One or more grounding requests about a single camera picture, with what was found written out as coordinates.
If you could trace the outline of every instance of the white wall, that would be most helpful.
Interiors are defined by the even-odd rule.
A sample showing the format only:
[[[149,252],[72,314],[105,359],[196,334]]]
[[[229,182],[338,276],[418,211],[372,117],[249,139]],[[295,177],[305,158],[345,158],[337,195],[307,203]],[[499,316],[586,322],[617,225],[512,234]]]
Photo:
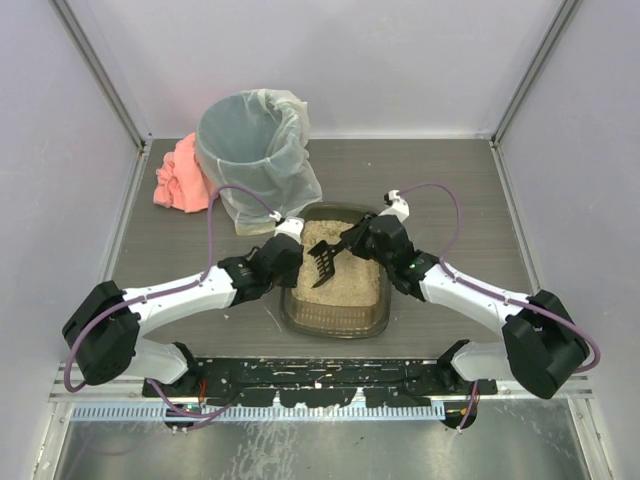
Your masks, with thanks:
[[[0,63],[0,476],[20,480],[135,147],[48,2],[3,2]]]
[[[600,343],[620,478],[638,478],[640,4],[583,2],[504,141],[546,287]]]
[[[308,101],[316,137],[489,135],[560,3],[71,0],[156,138],[263,87]]]

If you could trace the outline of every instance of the pink cloth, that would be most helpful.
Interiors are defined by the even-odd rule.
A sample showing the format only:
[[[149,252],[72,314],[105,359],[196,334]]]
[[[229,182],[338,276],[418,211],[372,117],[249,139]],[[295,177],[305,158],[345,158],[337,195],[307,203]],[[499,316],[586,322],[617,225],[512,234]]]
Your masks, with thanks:
[[[164,165],[156,170],[158,186],[153,192],[153,203],[186,213],[207,208],[215,187],[202,173],[195,155],[195,143],[196,134],[192,133],[164,156]]]

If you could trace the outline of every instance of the plastic bag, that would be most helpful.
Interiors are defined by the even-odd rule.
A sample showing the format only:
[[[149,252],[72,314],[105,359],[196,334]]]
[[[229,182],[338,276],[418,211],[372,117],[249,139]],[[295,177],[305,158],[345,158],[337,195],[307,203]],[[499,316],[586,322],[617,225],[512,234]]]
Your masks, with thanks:
[[[322,189],[305,149],[307,103],[286,90],[241,92],[211,106],[196,132],[196,157],[215,185],[241,185],[283,216],[297,215],[322,200]],[[222,202],[239,235],[274,229],[257,201],[233,189]]]

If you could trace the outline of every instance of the metal frame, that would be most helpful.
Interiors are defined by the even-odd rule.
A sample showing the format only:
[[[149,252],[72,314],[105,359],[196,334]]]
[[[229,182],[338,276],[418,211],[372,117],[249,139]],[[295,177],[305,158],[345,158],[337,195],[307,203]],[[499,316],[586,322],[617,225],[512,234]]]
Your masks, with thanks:
[[[527,72],[522,77],[518,88],[516,89],[511,101],[509,102],[509,106],[505,111],[502,119],[498,123],[498,128],[496,129],[496,133],[491,138],[491,141],[500,145],[500,142],[505,136],[505,133],[509,129],[513,118],[516,113],[520,109],[520,105],[527,97],[527,94],[531,90],[534,82],[540,75],[540,72],[546,65],[549,57],[553,53],[553,49],[558,43],[558,40],[562,33],[567,29],[569,22],[573,18],[573,15],[580,7],[582,0],[563,0],[562,5],[558,9],[556,16],[554,17],[547,33],[545,34],[540,47],[538,47],[538,51],[533,57]]]
[[[135,123],[131,118],[131,115],[129,114],[129,111],[127,110],[127,107],[118,94],[118,91],[113,85],[113,82],[109,78],[104,65],[98,58],[98,55],[92,47],[91,42],[89,42],[89,38],[84,32],[84,29],[78,22],[76,15],[73,13],[73,10],[69,6],[68,1],[49,0],[49,3],[66,28],[69,37],[78,48],[78,51],[80,52],[80,55],[82,55],[87,68],[93,74],[96,83],[100,87],[100,90],[102,90],[102,93],[113,108],[113,111],[120,119],[120,122],[131,137],[131,140],[133,140],[133,143],[135,143],[138,148],[143,148],[145,145],[145,141],[142,135],[136,128]]]
[[[116,224],[116,228],[113,231],[113,234],[109,241],[109,246],[107,247],[107,255],[102,264],[102,268],[100,269],[100,275],[98,277],[98,280],[100,282],[108,280],[113,276],[113,271],[116,267],[116,262],[118,261],[118,255],[120,253],[120,246],[122,245],[122,240],[124,238],[127,225],[129,225],[129,220],[131,218],[131,210],[136,201],[136,197],[138,196],[140,182],[142,181],[142,174],[144,173],[145,166],[147,165],[149,152],[151,151],[151,144],[152,142],[146,143],[136,156],[133,169],[131,170],[131,174],[129,176],[127,189],[120,206],[118,223]]]
[[[117,379],[95,387],[85,387],[81,392],[69,393],[64,388],[62,375],[64,364],[60,365],[58,374],[49,397],[51,403],[69,403],[69,402],[135,402],[140,403],[157,403],[157,398],[149,398],[142,396],[143,381],[138,377],[120,375]],[[83,380],[82,373],[77,365],[71,368],[71,383],[77,384]],[[501,380],[496,382],[498,393],[495,395],[483,395],[483,400],[530,400],[538,397],[526,391],[522,385],[516,381]],[[429,395],[433,401],[466,401],[466,395]],[[589,380],[584,375],[574,375],[562,388],[554,395],[559,399],[592,399],[593,392],[589,384]],[[170,398],[170,400],[178,403],[197,403],[195,397]]]
[[[113,107],[117,116],[126,128],[129,136],[140,147],[140,153],[135,163],[128,185],[127,194],[122,204],[120,221],[114,231],[109,245],[109,253],[101,271],[101,278],[110,278],[120,250],[120,244],[129,222],[131,207],[135,201],[138,187],[142,178],[144,165],[149,153],[149,145],[145,145],[143,137],[135,127],[135,124],[127,111],[121,97],[118,95],[113,83],[101,61],[98,59],[86,34],[78,23],[67,0],[49,0],[62,23],[69,32],[70,37],[82,54],[88,68],[94,75],[105,97]],[[560,36],[566,30],[582,0],[563,0],[546,35],[538,48],[530,66],[516,89],[509,106],[507,107],[496,132],[491,136],[491,149],[493,151],[496,168],[505,192],[507,204],[514,224],[516,237],[522,251],[525,267],[529,275],[531,286],[539,288],[540,282],[536,273],[534,257],[527,244],[527,236],[522,221],[518,214],[518,202],[513,192],[512,182],[504,162],[504,155],[500,143],[516,116],[519,108],[533,87],[534,82],[543,70],[550,58]],[[76,402],[101,402],[105,406],[108,403],[123,402],[125,404],[138,404],[144,402],[151,405],[157,399],[145,399],[140,396],[142,381],[137,378],[119,378],[115,382],[100,387],[89,387],[82,393],[71,395],[64,390],[61,382],[61,365],[58,377],[51,392],[50,409],[51,420],[44,435],[42,447],[38,452],[34,468],[34,480],[46,480],[53,478],[62,453],[69,421],[73,415]],[[72,380],[80,380],[80,372],[74,368]],[[491,399],[528,399],[535,398],[526,392],[517,382],[499,382],[499,393],[494,396],[483,397],[483,400]],[[594,415],[594,398],[588,379],[584,376],[576,376],[567,382],[559,392],[558,398],[568,399],[570,412],[582,446],[589,472],[594,479],[613,479],[614,473],[610,468],[611,462],[606,455],[606,449],[602,443],[601,429],[598,428],[598,415]],[[466,400],[466,397],[434,397],[433,400],[458,401]]]
[[[501,142],[581,4],[582,0],[563,0],[490,141],[516,239],[522,252],[529,282],[534,289],[540,288],[540,277],[537,273],[539,269],[536,268],[535,257],[527,242],[526,230],[519,215],[521,210],[518,208],[518,199],[514,193]],[[612,468],[613,462],[610,456],[606,454],[603,434],[601,433],[604,430],[602,423],[600,423],[602,419],[597,414],[597,407],[594,406],[597,404],[596,400],[594,398],[570,396],[568,401],[573,423],[591,477],[594,480],[614,479],[616,476]]]

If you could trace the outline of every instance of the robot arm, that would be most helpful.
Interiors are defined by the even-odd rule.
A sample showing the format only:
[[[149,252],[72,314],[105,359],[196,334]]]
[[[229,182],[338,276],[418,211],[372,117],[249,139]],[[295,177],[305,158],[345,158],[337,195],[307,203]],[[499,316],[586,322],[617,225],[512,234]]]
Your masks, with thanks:
[[[113,281],[96,286],[62,330],[71,347],[86,325],[114,305],[143,298],[113,313],[80,345],[76,361],[88,385],[119,375],[153,378],[176,392],[191,391],[197,364],[186,346],[163,345],[143,337],[149,332],[198,312],[256,300],[280,285],[296,286],[302,264],[303,221],[287,218],[262,248],[229,257],[203,273],[152,287],[120,290]]]
[[[589,348],[573,331],[521,305],[573,323],[558,297],[544,290],[527,295],[498,288],[415,249],[402,225],[409,216],[406,202],[397,191],[385,200],[389,208],[341,234],[338,250],[375,259],[401,293],[451,308],[503,338],[491,344],[458,342],[439,362],[452,375],[467,381],[515,379],[534,395],[551,398],[587,359]]]

